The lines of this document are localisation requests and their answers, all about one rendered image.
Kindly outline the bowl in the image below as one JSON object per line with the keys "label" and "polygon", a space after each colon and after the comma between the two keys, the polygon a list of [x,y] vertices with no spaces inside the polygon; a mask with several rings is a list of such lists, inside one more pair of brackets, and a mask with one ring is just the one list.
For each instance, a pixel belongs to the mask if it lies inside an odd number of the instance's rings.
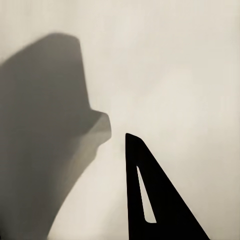
{"label": "bowl", "polygon": [[0,0],[0,240],[129,240],[126,133],[240,240],[240,0]]}

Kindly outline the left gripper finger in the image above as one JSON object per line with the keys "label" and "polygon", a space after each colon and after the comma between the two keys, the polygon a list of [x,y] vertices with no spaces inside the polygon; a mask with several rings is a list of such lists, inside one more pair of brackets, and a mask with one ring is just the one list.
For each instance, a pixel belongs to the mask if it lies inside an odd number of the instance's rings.
{"label": "left gripper finger", "polygon": [[[129,240],[210,240],[144,141],[125,134]],[[137,167],[156,223],[145,220]]]}

